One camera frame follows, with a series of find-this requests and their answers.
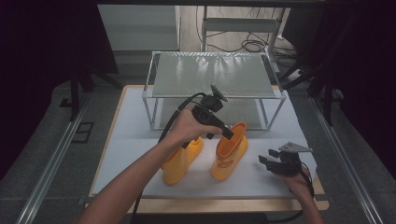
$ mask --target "wire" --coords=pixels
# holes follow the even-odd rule
[[[301,164],[306,168],[306,170],[308,171],[308,176],[304,173],[304,171],[301,169],[300,170],[300,175],[305,179],[306,185],[308,186],[309,192],[311,193],[312,197],[315,196],[315,191],[314,191],[314,187],[312,185],[312,176],[311,176],[311,172],[309,171],[308,166],[303,163],[301,161]],[[298,213],[296,213],[295,215],[291,216],[291,217],[287,217],[287,218],[282,218],[282,219],[277,219],[277,220],[267,220],[268,223],[283,223],[283,222],[289,222],[294,220],[297,217],[300,217],[303,214],[303,210],[299,211]]]
[[[250,9],[250,11],[247,13],[246,17],[247,17],[249,14],[250,14],[251,17],[254,17],[253,14],[252,14],[252,13],[253,13],[253,9],[254,9],[254,7],[252,7],[252,8]],[[271,18],[274,17],[275,10],[276,10],[276,8],[274,7]],[[259,7],[259,10],[258,10],[258,12],[257,12],[257,14],[256,14],[256,16],[255,16],[256,18],[259,17],[260,11],[261,11],[261,8]],[[201,38],[201,36],[200,36],[200,34],[199,34],[199,30],[198,30],[198,7],[196,7],[196,9],[195,9],[195,29],[196,29],[197,36],[198,36],[200,42],[203,43],[203,39]],[[225,34],[225,33],[227,33],[227,32],[225,31],[225,32],[219,32],[219,33],[216,33],[216,34],[213,34],[213,35],[207,35],[206,38],[211,37],[211,36],[215,36],[215,35],[222,35],[222,34]],[[251,35],[257,37],[258,40],[256,40],[256,39],[250,39],[250,36],[251,36]],[[241,50],[241,49],[244,49],[244,50],[246,50],[247,52],[262,52],[262,51],[265,50],[265,47],[268,46],[269,34],[267,34],[266,37],[267,37],[267,39],[264,40],[264,39],[262,39],[260,36],[254,34],[254,33],[249,32],[249,33],[247,34],[246,39],[243,40],[243,41],[241,42],[241,48],[239,48],[239,49],[231,49],[231,50],[228,50],[228,49],[222,49],[222,48],[217,47],[217,46],[215,46],[215,45],[210,45],[210,44],[206,44],[206,45],[209,46],[209,47],[215,48],[215,49],[219,49],[219,50],[224,51],[224,52],[236,52],[236,51]],[[288,66],[282,64],[282,63],[280,62],[280,60],[281,60],[281,59],[295,59],[296,55],[295,55],[295,54],[281,53],[280,51],[278,51],[278,49],[290,50],[290,51],[296,51],[296,50],[295,50],[295,49],[283,49],[283,48],[279,48],[279,47],[274,47],[274,52],[273,52],[273,54],[274,54],[275,56],[281,57],[280,59],[277,60],[277,62],[278,62],[281,66],[283,66],[283,67],[288,67]]]
[[[222,14],[222,12],[221,12],[221,7],[219,7],[219,12],[220,12],[221,15],[224,17],[224,14]]]
[[[203,92],[197,92],[194,95],[187,98],[181,105],[179,105],[177,107],[177,109],[175,110],[172,117],[166,123],[166,126],[163,129],[163,133],[161,134],[161,137],[158,140],[158,142],[161,142],[165,138],[165,136],[168,134],[169,130],[171,129],[172,124],[174,123],[177,116],[180,114],[180,111],[183,110],[190,102],[194,102],[193,99],[199,95],[206,96],[206,94],[204,94]],[[143,194],[143,191],[139,194],[139,196],[136,198],[136,201],[134,202],[134,211],[132,212],[132,217],[131,217],[130,223],[134,223],[134,218],[136,216],[137,207],[140,204],[140,199],[142,198],[142,194]]]
[[[199,102],[196,102],[196,101],[191,101],[191,103],[193,103],[193,104],[196,104],[196,105],[200,105],[200,106],[202,106],[202,104],[201,104],[201,103],[199,103]]]

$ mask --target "orange boot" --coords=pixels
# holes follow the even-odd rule
[[[246,129],[246,123],[239,122],[231,128],[233,137],[230,140],[224,136],[221,137],[210,172],[215,179],[227,179],[233,173],[236,164],[245,155],[248,149],[248,139],[245,137]]]
[[[187,148],[181,147],[170,155],[161,167],[163,169],[163,182],[167,185],[176,184],[200,154],[203,147],[204,140],[202,137],[198,137],[196,141],[191,141]]]

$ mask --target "forearm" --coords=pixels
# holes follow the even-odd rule
[[[166,158],[182,145],[167,137],[114,178],[76,223],[119,223]]]
[[[298,201],[303,208],[304,220],[306,224],[324,224],[323,217],[310,195],[300,198]]]

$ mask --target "gray floor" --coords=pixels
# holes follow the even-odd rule
[[[221,13],[229,13],[222,8]],[[248,9],[240,15],[247,15]],[[199,50],[196,35],[195,7],[183,7],[181,10],[181,51]],[[212,8],[210,13],[218,13]],[[216,36],[210,40],[216,46],[233,49],[240,44],[241,38],[233,34],[229,37]],[[291,48],[287,41],[278,40],[277,46]],[[124,84],[142,84],[148,73],[149,54],[146,52],[115,52],[119,62],[120,75],[113,76]],[[281,72],[286,67],[279,67]],[[104,148],[107,133],[113,119],[121,90],[114,88],[103,80],[93,77],[96,88],[91,93],[88,109],[82,122],[94,122],[92,134],[86,144],[72,143],[67,150],[62,164],[54,177],[44,202],[41,204],[34,223],[70,223],[83,209],[87,200],[92,180]],[[312,147],[318,163],[318,174],[330,208],[322,214],[327,223],[370,223],[361,209],[361,204],[342,169],[329,138],[318,121],[315,108],[306,94],[309,80],[289,91],[300,125],[308,145]],[[0,223],[15,223],[37,179],[44,170],[51,153],[56,148],[70,117],[70,108],[59,107],[63,98],[69,98],[70,88],[64,83],[52,93],[52,103],[46,116],[37,127],[35,134],[26,145],[0,184]],[[339,103],[332,104],[333,128],[337,133],[348,158],[356,169],[364,187],[373,199],[383,223],[393,223],[396,219],[396,181],[388,173],[378,157],[364,139],[351,126]],[[292,213],[267,213],[269,219],[287,217]],[[186,215],[186,216],[145,216],[141,223],[264,223],[264,214],[231,214],[231,215]],[[291,223],[303,223],[301,218]]]

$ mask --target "metal rail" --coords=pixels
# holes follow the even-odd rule
[[[87,108],[90,96],[90,93],[84,93],[82,95],[80,110],[78,111],[76,118],[74,121],[69,122],[64,135],[49,158],[46,168],[35,184],[35,188],[23,207],[21,214],[18,217],[17,223],[32,223],[35,219],[35,215],[37,214],[38,209],[40,208],[40,205],[42,204],[47,191],[50,188],[50,184],[52,183],[52,180],[55,177],[59,166],[61,165],[64,154],[66,153],[73,135],[76,132],[79,123],[81,122],[81,118],[85,112],[85,109]]]
[[[367,216],[367,219],[369,220],[370,223],[372,224],[382,224],[383,221],[378,214],[377,208],[367,191],[366,187],[364,187],[363,183],[361,182],[361,179],[359,178],[358,174],[355,171],[355,168],[353,167],[351,161],[349,160],[340,140],[337,137],[337,134],[335,133],[334,129],[332,126],[328,125],[326,122],[325,118],[323,117],[321,111],[321,105],[318,101],[318,99],[310,98],[311,103],[313,104],[316,114],[318,116],[318,119],[320,121],[320,124],[322,125],[325,133],[327,134],[331,144],[332,144],[332,149],[335,152],[335,155],[337,156],[338,160],[341,163],[341,167],[343,168],[346,178],[349,181],[349,184],[351,185],[352,189],[354,190],[359,202],[361,203],[361,208],[363,209],[363,212]]]

